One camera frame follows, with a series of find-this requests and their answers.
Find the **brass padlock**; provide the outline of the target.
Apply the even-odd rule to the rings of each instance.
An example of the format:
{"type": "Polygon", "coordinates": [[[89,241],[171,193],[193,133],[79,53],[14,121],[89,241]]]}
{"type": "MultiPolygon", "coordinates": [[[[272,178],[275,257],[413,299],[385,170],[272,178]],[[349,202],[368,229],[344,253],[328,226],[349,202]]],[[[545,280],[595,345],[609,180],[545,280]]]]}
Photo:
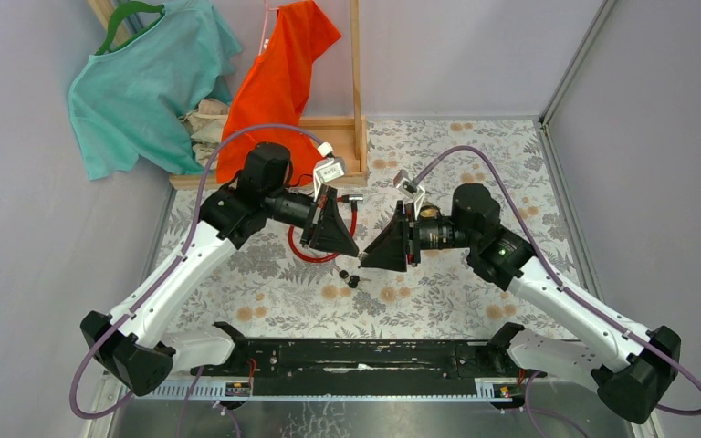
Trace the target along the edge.
{"type": "Polygon", "coordinates": [[[418,214],[420,220],[436,220],[442,217],[442,213],[439,207],[435,205],[423,206],[418,214]]]}

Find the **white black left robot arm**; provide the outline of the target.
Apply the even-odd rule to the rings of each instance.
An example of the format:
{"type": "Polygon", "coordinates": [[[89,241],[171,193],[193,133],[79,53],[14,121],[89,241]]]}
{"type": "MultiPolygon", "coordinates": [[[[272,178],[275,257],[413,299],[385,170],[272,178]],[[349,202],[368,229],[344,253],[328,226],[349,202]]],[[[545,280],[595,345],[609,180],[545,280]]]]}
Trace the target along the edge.
{"type": "Polygon", "coordinates": [[[215,365],[234,375],[246,365],[246,351],[221,328],[169,333],[173,315],[202,281],[227,261],[267,221],[300,228],[302,241],[320,252],[356,256],[359,248],[340,218],[338,194],[330,182],[344,175],[332,146],[318,147],[311,195],[288,188],[292,161],[279,144],[259,143],[234,180],[200,205],[199,216],[170,257],[139,288],[104,314],[91,311],[80,328],[95,360],[135,396],[145,396],[175,372],[215,365]]]}

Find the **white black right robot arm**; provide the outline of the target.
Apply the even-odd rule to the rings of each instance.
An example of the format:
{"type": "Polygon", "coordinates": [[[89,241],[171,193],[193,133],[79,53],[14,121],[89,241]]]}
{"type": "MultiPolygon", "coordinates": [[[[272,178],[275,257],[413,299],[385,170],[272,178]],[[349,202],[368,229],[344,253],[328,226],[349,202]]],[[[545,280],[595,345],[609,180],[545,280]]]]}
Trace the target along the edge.
{"type": "Polygon", "coordinates": [[[667,326],[650,329],[613,312],[568,279],[500,223],[500,205],[480,183],[459,185],[449,215],[438,207],[398,202],[391,221],[361,255],[361,266],[404,272],[424,250],[468,249],[468,266],[485,282],[522,298],[555,319],[575,341],[546,338],[505,324],[491,339],[488,367],[501,376],[519,367],[543,371],[595,392],[612,412],[646,422],[678,375],[661,359],[680,357],[681,338],[667,326]]]}

